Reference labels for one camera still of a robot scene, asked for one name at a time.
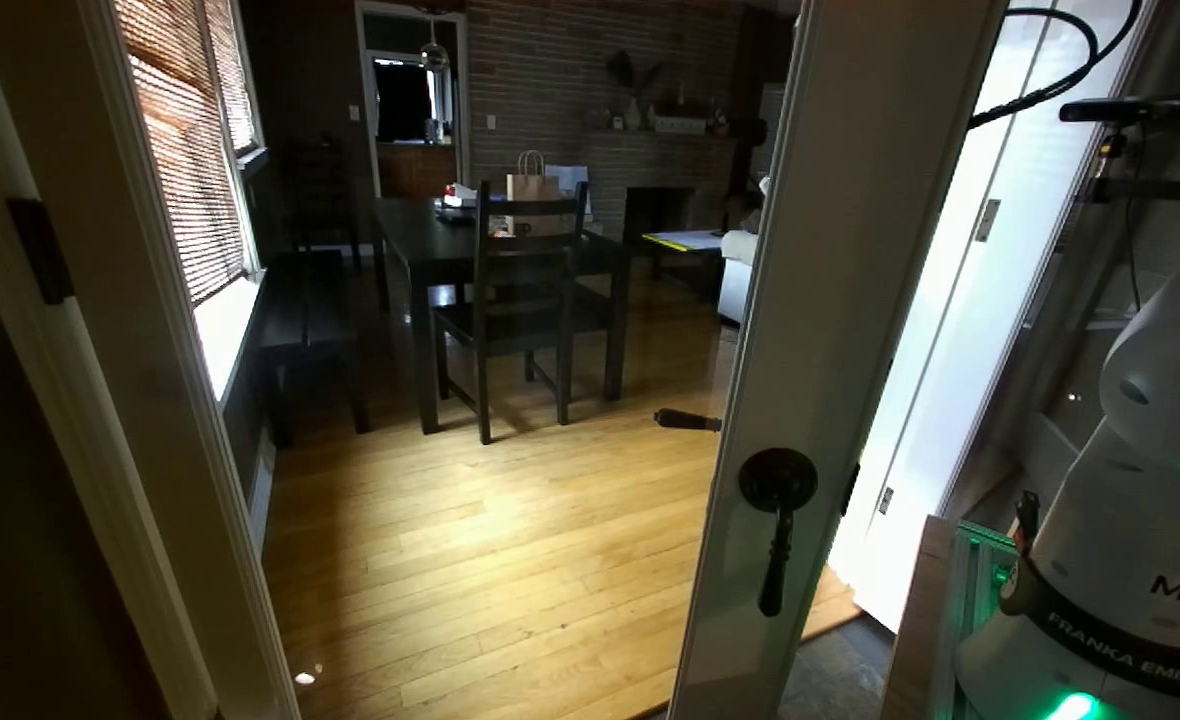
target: white door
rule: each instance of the white door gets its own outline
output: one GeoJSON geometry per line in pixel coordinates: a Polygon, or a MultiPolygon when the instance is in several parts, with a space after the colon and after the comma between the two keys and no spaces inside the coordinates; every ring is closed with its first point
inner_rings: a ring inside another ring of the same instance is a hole
{"type": "Polygon", "coordinates": [[[777,714],[996,25],[1002,0],[812,0],[801,11],[677,720],[777,714]],[[761,606],[777,517],[740,495],[740,468],[764,449],[816,468],[777,615],[761,606]]]}
{"type": "MultiPolygon", "coordinates": [[[[1083,15],[1102,44],[1127,15],[1127,0],[1057,6],[1083,15]]],[[[1142,36],[1146,20],[1069,94],[964,138],[832,552],[856,604],[887,628],[899,628],[920,529],[959,475],[1102,134],[1097,125],[1059,125],[1059,102],[1114,94],[1142,36]]],[[[980,107],[1046,86],[1079,61],[1083,40],[1069,25],[1009,20],[980,107]]]]}

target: door handle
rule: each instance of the door handle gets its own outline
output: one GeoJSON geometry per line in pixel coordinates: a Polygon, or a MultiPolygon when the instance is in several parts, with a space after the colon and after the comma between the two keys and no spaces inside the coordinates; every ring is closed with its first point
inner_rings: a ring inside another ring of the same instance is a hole
{"type": "Polygon", "coordinates": [[[816,465],[795,449],[764,449],[740,468],[744,498],[761,512],[777,512],[777,539],[768,546],[768,570],[757,595],[761,615],[781,615],[784,606],[793,512],[816,495],[816,475],[816,465]]]}

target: doorway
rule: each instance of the doorway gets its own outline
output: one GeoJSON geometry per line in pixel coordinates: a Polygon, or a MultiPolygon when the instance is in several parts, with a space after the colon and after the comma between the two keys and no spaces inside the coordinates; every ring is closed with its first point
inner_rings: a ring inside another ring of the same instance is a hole
{"type": "Polygon", "coordinates": [[[375,197],[467,178],[467,25],[358,0],[358,57],[375,197]]]}

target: black dining table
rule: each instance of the black dining table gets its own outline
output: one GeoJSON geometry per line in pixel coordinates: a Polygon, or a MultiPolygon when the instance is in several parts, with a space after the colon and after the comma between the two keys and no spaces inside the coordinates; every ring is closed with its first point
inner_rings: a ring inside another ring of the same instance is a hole
{"type": "MultiPolygon", "coordinates": [[[[404,270],[412,313],[412,361],[422,429],[437,432],[437,323],[434,287],[471,281],[476,227],[467,219],[446,219],[434,200],[375,200],[375,231],[404,270]]],[[[617,401],[624,383],[624,336],[630,336],[630,248],[619,241],[583,231],[578,268],[583,275],[607,275],[607,345],[601,395],[617,401]]]]}

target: window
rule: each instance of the window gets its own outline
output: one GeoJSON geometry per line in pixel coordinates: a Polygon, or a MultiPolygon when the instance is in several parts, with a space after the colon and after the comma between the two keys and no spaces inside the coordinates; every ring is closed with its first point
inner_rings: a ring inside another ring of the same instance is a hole
{"type": "Polygon", "coordinates": [[[239,160],[265,138],[239,11],[238,0],[116,0],[116,15],[208,377],[226,395],[261,268],[239,160]]]}

